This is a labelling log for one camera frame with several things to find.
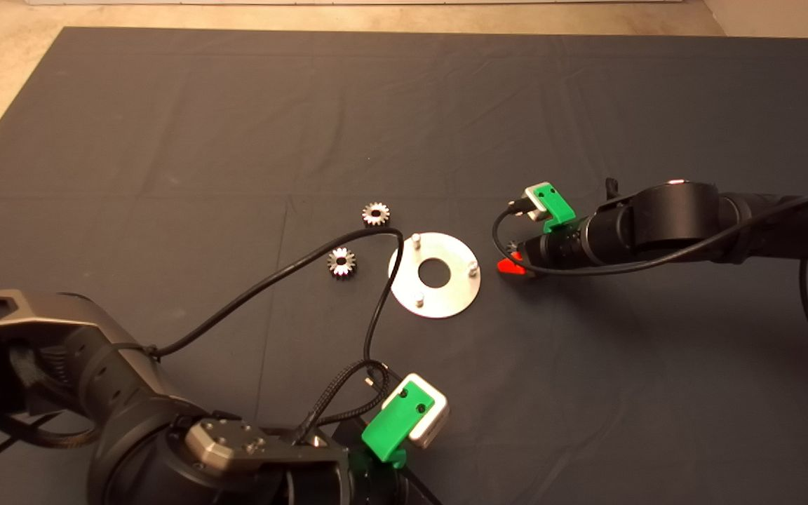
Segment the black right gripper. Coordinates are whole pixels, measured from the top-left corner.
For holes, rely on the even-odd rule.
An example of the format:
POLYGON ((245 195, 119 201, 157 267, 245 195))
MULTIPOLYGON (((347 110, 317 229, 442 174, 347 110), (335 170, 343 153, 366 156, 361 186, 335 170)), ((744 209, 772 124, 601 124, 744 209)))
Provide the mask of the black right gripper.
POLYGON ((497 271, 509 276, 524 276, 525 270, 532 273, 564 271, 561 243, 549 234, 541 234, 518 243, 520 264, 504 257, 497 263, 497 271))

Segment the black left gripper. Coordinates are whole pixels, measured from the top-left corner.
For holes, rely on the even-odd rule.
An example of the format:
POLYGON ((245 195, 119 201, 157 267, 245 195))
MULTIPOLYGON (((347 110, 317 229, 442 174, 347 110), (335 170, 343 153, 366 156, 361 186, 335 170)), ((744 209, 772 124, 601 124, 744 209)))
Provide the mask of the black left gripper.
POLYGON ((349 454, 349 491, 340 504, 440 504, 410 469, 395 469, 369 451, 361 439, 365 427, 362 419, 349 419, 334 432, 334 441, 345 445, 349 454))

